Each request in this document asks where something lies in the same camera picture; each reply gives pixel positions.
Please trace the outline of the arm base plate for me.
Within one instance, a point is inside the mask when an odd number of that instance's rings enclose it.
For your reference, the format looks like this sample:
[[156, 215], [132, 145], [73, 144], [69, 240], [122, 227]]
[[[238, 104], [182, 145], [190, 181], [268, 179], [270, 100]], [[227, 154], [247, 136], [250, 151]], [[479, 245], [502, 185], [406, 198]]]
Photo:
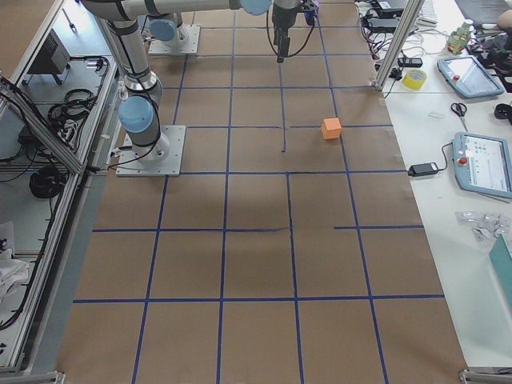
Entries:
[[197, 24], [175, 26], [172, 22], [167, 23], [166, 20], [162, 22], [154, 21], [150, 25], [151, 43], [149, 54], [196, 54], [200, 30], [201, 27]]
[[182, 155], [186, 138], [185, 126], [161, 126], [160, 139], [151, 152], [140, 159], [150, 148], [135, 146], [120, 153], [116, 167], [118, 177], [177, 177], [181, 173]]

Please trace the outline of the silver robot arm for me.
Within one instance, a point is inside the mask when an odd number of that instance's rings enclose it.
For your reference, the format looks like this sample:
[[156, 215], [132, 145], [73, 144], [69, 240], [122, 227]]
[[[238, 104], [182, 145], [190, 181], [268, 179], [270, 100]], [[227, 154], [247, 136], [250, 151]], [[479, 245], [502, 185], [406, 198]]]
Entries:
[[162, 84], [150, 68], [140, 35], [138, 17], [173, 23], [183, 12], [239, 10], [257, 16], [272, 12], [277, 61], [289, 57], [289, 29], [302, 12], [300, 1], [84, 1], [84, 7], [106, 24], [105, 39], [114, 47], [114, 59], [124, 73], [128, 98], [119, 107], [119, 120], [132, 143], [134, 160], [143, 166], [159, 165], [170, 153], [170, 140], [159, 121]]
[[167, 45], [184, 44], [189, 38], [181, 13], [149, 16], [149, 21], [150, 36]]

